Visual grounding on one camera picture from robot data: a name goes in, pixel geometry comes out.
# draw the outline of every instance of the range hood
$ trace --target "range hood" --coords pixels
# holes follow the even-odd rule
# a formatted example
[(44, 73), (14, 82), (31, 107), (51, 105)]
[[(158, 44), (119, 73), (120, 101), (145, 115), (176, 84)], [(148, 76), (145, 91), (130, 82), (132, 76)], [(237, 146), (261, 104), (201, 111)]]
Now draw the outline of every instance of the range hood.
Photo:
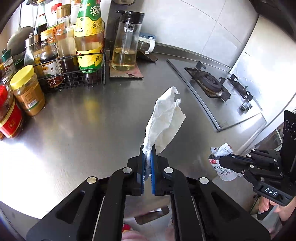
[(250, 0), (256, 12), (285, 30), (296, 41), (295, 0)]

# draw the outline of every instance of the glass pitcher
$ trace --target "glass pitcher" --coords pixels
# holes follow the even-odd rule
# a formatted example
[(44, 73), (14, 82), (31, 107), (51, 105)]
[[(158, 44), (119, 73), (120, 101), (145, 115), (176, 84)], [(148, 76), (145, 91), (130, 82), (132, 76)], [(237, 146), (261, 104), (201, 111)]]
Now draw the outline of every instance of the glass pitcher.
[(112, 67), (119, 71), (135, 67), (144, 13), (117, 10), (120, 20), (114, 44)]

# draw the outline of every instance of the red label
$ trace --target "red label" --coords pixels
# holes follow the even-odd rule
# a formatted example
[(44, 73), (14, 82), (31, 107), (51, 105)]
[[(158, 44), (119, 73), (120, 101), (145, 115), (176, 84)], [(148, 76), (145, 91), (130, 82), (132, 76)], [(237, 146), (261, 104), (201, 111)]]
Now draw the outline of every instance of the red label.
[(209, 159), (210, 163), (212, 164), (217, 164), (216, 160), (215, 159)]
[(0, 123), (0, 126), (1, 126), (0, 130), (7, 138), (10, 138), (14, 135), (14, 133), (20, 126), (21, 121), (22, 121), (22, 112), (14, 100), (12, 107), (8, 111), (7, 116)]

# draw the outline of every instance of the countertop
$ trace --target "countertop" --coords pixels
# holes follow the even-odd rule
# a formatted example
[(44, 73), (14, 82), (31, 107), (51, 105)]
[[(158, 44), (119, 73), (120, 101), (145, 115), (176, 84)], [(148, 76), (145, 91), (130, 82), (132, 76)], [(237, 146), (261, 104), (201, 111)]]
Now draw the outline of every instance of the countertop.
[(156, 55), (156, 63), (138, 61), (142, 80), (121, 78), (105, 86), (48, 94), (45, 108), (28, 118), (20, 136), (0, 142), (0, 200), (42, 218), (87, 177), (104, 178), (125, 167), (130, 157), (139, 155), (155, 101), (172, 86), (181, 93), (177, 98), (186, 119), (160, 154), (170, 166), (191, 178), (213, 179), (217, 174), (208, 161), (210, 147), (228, 142), (235, 153), (243, 152), (265, 125), (262, 115), (217, 132), (166, 62), (174, 57)]

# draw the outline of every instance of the green bottle cap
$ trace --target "green bottle cap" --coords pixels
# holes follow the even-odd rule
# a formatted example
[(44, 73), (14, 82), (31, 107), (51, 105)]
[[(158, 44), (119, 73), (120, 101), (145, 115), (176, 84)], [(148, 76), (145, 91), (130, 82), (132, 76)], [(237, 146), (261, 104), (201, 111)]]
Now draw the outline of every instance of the green bottle cap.
[(11, 49), (6, 51), (2, 56), (1, 56), (1, 60), (2, 62), (7, 61), (9, 58), (11, 57)]

